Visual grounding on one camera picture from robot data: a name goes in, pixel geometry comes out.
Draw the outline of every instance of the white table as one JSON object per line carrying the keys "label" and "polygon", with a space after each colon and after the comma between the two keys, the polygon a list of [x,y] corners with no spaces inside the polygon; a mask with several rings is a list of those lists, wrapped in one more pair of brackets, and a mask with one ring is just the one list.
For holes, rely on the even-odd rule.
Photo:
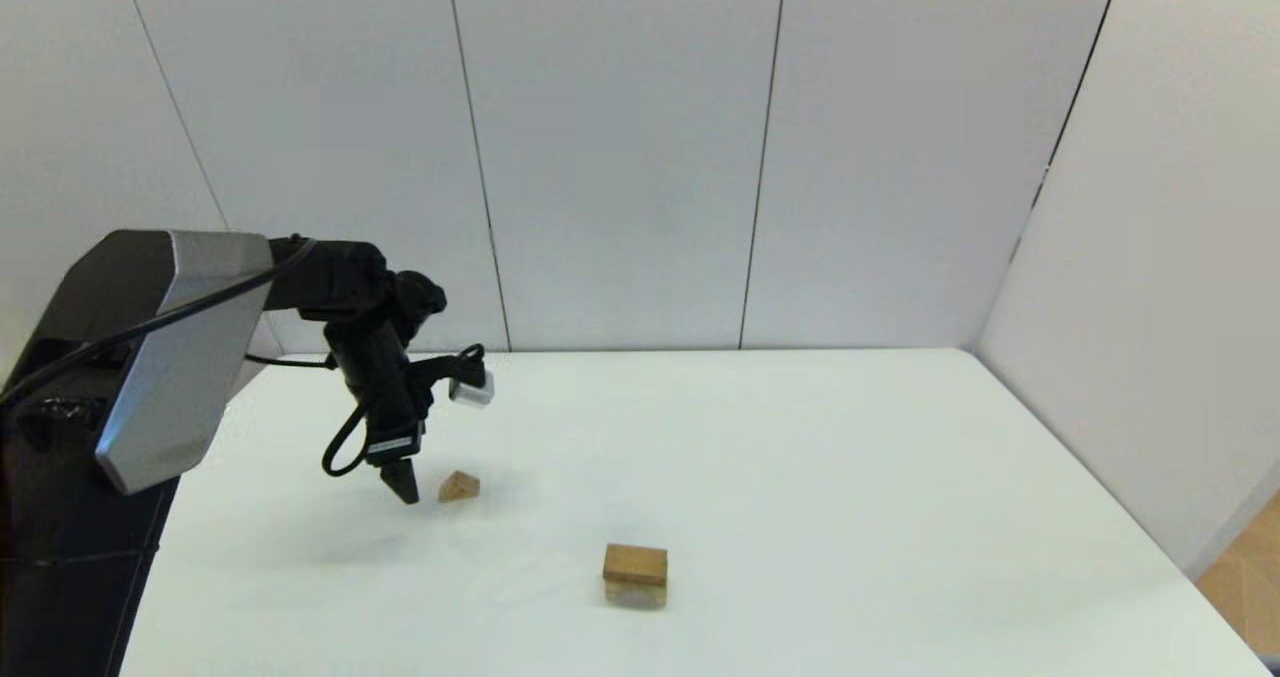
{"label": "white table", "polygon": [[[257,378],[183,477],[123,673],[1265,674],[969,354],[490,363],[489,410],[436,403],[415,507],[320,471],[338,375]],[[479,499],[431,499],[453,468]],[[666,609],[604,601],[611,541],[669,550]]]}

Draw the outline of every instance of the white wall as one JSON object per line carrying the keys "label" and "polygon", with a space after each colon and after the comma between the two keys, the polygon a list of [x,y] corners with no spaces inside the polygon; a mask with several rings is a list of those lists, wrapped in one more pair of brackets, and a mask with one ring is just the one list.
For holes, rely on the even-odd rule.
{"label": "white wall", "polygon": [[972,346],[1106,0],[786,0],[745,346]]}
{"label": "white wall", "polygon": [[[0,122],[5,378],[67,269],[106,232],[224,223],[132,0],[0,0]],[[279,352],[265,331],[255,344]]]}
{"label": "white wall", "polygon": [[778,0],[457,0],[516,349],[735,348]]}
{"label": "white wall", "polygon": [[1114,0],[982,358],[1192,575],[1280,486],[1280,0]]}
{"label": "white wall", "polygon": [[[507,348],[451,0],[138,6],[229,227],[371,241],[448,294],[416,348]],[[273,321],[285,349],[326,348]]]}

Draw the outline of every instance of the robotic arm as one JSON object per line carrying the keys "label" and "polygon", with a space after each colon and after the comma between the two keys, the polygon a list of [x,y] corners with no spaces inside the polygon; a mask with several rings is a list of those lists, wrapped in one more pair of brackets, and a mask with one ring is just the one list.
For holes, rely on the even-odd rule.
{"label": "robotic arm", "polygon": [[[179,475],[204,458],[265,308],[325,323],[356,410],[325,449],[419,499],[431,386],[488,404],[483,346],[411,363],[445,307],[374,244],[114,232],[70,267],[0,395],[0,676],[119,672]],[[365,421],[365,445],[334,468]]]}

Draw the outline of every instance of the wooden cube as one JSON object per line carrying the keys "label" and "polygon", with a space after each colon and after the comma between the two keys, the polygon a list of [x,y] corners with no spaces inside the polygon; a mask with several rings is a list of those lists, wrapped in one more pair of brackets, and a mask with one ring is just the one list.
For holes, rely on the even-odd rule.
{"label": "wooden cube", "polygon": [[604,550],[604,596],[617,600],[627,593],[648,595],[667,604],[667,550],[608,545]]}
{"label": "wooden cube", "polygon": [[439,500],[471,499],[480,494],[480,480],[466,472],[453,472],[440,484]]}

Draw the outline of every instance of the panel seam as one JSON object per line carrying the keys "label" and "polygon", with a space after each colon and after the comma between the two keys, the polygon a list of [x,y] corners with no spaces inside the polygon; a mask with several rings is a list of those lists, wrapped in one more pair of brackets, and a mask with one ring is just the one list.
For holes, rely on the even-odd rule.
{"label": "panel seam", "polygon": [[453,35],[458,40],[458,61],[462,65],[462,86],[467,93],[467,115],[471,116],[471,141],[475,143],[476,150],[476,170],[480,171],[480,197],[484,198],[484,218],[486,227],[489,227],[489,252],[493,253],[493,276],[498,282],[498,305],[502,308],[502,330],[507,335],[507,351],[515,352],[515,346],[511,344],[511,321],[507,319],[507,298],[502,291],[502,267],[498,266],[498,241],[493,235],[493,211],[489,209],[489,188],[484,179],[484,159],[480,157],[480,131],[476,129],[476,108],[475,102],[471,100],[471,79],[467,74],[467,56],[466,51],[462,49],[462,24],[458,20],[458,1],[449,0],[449,6],[453,10]]}
{"label": "panel seam", "polygon": [[1089,74],[1089,65],[1093,63],[1093,52],[1097,51],[1098,42],[1102,40],[1102,27],[1106,26],[1107,14],[1111,12],[1111,1],[1112,0],[1107,0],[1106,4],[1102,5],[1102,17],[1098,18],[1098,29],[1093,33],[1093,44],[1089,44],[1089,52],[1084,56],[1084,67],[1080,70],[1080,79],[1075,83],[1075,92],[1071,93],[1071,102],[1066,106],[1066,115],[1062,116],[1062,125],[1057,131],[1057,138],[1053,139],[1053,148],[1050,150],[1048,161],[1044,163],[1044,170],[1041,174],[1036,195],[1032,197],[1030,207],[1027,210],[1027,220],[1023,223],[1023,229],[1018,233],[1018,241],[1015,241],[1014,250],[1011,250],[1009,255],[1009,262],[1005,264],[1005,275],[1000,280],[1000,289],[996,291],[995,297],[991,299],[991,305],[987,308],[987,317],[982,321],[982,328],[978,329],[978,334],[972,338],[970,344],[964,346],[964,349],[968,349],[970,353],[978,354],[980,352],[982,338],[987,334],[987,326],[991,325],[991,317],[996,314],[996,303],[1000,302],[1000,296],[1005,292],[1005,285],[1009,284],[1009,273],[1012,270],[1014,259],[1021,248],[1023,238],[1027,235],[1027,228],[1030,225],[1030,215],[1036,209],[1036,203],[1039,202],[1041,191],[1044,189],[1044,184],[1048,180],[1050,168],[1053,165],[1053,159],[1057,157],[1057,148],[1061,147],[1062,136],[1066,134],[1066,127],[1070,125],[1071,113],[1075,111],[1075,100],[1080,97],[1080,90],[1084,88],[1084,79],[1087,79]]}
{"label": "panel seam", "polygon": [[[182,108],[178,108],[178,97],[173,92],[173,84],[169,84],[169,74],[164,70],[164,63],[160,61],[160,52],[156,51],[155,40],[151,38],[151,29],[147,27],[147,20],[142,17],[142,6],[138,0],[129,0],[133,3],[133,13],[138,17],[138,24],[142,26],[142,35],[147,38],[147,49],[151,49],[151,59],[156,63],[156,70],[160,72],[160,81],[164,83],[165,93],[169,93],[169,104],[173,104],[174,115],[178,115],[178,124],[182,125],[182,134],[187,138],[187,147],[191,148],[191,156],[195,157],[196,168],[200,170],[200,179],[205,182],[205,189],[209,189],[209,198],[214,203],[214,209],[218,211],[219,220],[223,221],[224,230],[232,230],[230,223],[227,220],[227,211],[223,209],[221,201],[218,198],[218,189],[214,189],[214,182],[209,179],[209,171],[205,170],[205,161],[200,157],[200,152],[196,148],[196,139],[191,136],[191,129],[187,125],[187,116],[183,116]],[[280,339],[279,331],[276,331],[275,323],[270,317],[265,317],[266,331],[274,339],[275,346],[280,349],[280,354],[284,354],[284,340]]]}
{"label": "panel seam", "polygon": [[755,177],[755,209],[751,212],[751,243],[746,253],[746,284],[742,289],[742,321],[737,328],[737,349],[742,348],[746,339],[746,307],[751,294],[751,264],[755,262],[755,230],[760,223],[760,191],[764,188],[764,156],[769,145],[769,115],[773,111],[773,81],[778,74],[778,44],[782,40],[782,5],[786,0],[778,0],[778,18],[773,28],[773,59],[769,65],[769,95],[764,101],[764,134],[760,136],[760,170]]}

